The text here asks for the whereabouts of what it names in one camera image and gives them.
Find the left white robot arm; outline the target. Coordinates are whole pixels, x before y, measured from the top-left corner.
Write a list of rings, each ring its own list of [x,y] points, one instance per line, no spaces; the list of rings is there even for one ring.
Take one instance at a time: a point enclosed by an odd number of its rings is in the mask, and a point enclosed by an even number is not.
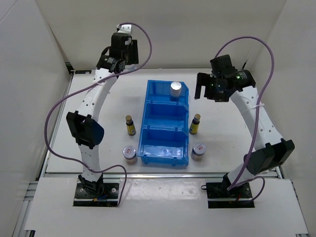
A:
[[[104,128],[98,123],[103,103],[118,74],[127,65],[138,64],[137,41],[128,33],[114,33],[111,45],[103,50],[96,65],[95,87],[89,89],[75,112],[66,115],[71,135],[75,138],[85,164],[79,180],[93,198],[102,195],[104,186],[99,164],[99,144]]]

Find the tall blue-label shaker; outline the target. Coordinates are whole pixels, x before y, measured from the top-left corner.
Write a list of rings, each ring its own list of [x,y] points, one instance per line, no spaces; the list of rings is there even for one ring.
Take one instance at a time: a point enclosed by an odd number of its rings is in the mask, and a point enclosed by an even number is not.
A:
[[[132,72],[132,71],[135,71],[135,70],[138,70],[138,66],[137,65],[127,65],[125,67],[125,71],[126,72]]]
[[[179,101],[182,91],[182,85],[178,81],[173,81],[170,85],[170,100]]]

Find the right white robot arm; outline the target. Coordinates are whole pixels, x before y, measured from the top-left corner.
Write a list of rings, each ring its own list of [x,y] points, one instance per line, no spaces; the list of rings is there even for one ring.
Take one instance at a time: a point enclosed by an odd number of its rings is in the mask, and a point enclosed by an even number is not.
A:
[[[215,102],[232,100],[238,108],[251,134],[252,141],[243,163],[223,178],[222,193],[234,197],[244,183],[252,181],[260,173],[283,164],[295,149],[292,140],[285,140],[268,116],[256,82],[248,70],[235,71],[228,75],[213,76],[198,73],[195,99],[201,89],[204,96]]]

